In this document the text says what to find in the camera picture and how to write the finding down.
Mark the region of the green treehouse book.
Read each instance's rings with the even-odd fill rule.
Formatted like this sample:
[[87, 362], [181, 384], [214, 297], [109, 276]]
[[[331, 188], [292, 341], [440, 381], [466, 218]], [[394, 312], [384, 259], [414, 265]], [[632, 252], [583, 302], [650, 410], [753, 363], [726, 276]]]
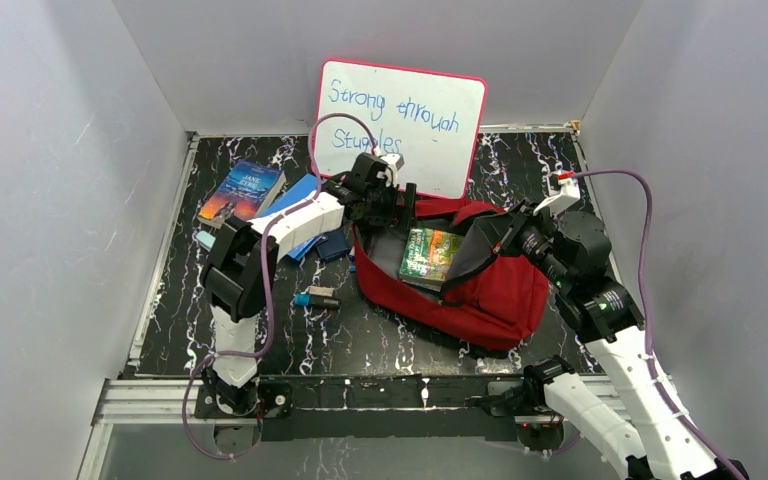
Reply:
[[464, 236], [430, 228], [409, 231], [397, 278], [407, 284], [440, 291]]

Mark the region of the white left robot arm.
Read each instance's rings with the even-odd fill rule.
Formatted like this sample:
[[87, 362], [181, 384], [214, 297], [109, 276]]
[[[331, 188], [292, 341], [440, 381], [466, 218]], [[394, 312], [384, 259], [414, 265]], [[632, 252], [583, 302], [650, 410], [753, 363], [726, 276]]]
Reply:
[[200, 373], [206, 390], [235, 416], [254, 411], [259, 400], [258, 363], [275, 335], [272, 288], [279, 261], [318, 235], [341, 229], [346, 221], [391, 226], [401, 203], [398, 175], [404, 166], [396, 153], [359, 154], [352, 168], [328, 179], [318, 177], [313, 192], [270, 215], [230, 219], [209, 250], [201, 285], [213, 316], [214, 353]]

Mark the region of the Jane Eyre paperback book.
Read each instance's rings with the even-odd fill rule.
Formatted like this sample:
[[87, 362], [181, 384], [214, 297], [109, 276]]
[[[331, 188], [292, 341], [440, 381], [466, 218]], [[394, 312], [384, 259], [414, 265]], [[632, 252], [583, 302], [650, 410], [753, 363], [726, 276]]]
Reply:
[[273, 203], [285, 181], [280, 169], [239, 161], [201, 207], [198, 220], [219, 228], [231, 217], [255, 218]]

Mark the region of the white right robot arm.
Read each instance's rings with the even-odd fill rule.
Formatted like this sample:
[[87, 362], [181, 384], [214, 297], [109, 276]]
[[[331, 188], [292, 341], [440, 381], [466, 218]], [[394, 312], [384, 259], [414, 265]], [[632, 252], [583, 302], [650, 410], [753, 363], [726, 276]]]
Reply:
[[521, 204], [477, 221], [492, 258], [524, 257], [555, 288], [555, 305], [596, 358], [626, 413], [619, 415], [555, 356], [524, 370], [523, 399], [570, 421], [622, 479], [744, 479], [747, 472], [704, 439], [654, 354], [643, 314], [608, 274], [611, 243], [587, 212], [553, 217]]

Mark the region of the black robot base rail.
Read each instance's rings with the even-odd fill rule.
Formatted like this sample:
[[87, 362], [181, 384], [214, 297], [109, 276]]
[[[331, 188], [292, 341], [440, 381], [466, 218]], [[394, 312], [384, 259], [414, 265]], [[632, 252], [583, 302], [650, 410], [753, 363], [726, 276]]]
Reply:
[[267, 376], [239, 393], [207, 379], [194, 415], [263, 428], [267, 442], [316, 438], [477, 437], [553, 450], [569, 435], [518, 375]]

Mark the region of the red student backpack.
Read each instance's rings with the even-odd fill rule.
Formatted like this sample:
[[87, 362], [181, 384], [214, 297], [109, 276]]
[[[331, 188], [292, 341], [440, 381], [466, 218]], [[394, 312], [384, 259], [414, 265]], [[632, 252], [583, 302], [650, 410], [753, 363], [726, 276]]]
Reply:
[[464, 236], [440, 291], [397, 278], [409, 231], [356, 222], [355, 273], [372, 303], [491, 350], [516, 347], [538, 327], [549, 284], [523, 257], [493, 259], [478, 222], [497, 208], [472, 200], [420, 200], [413, 228]]

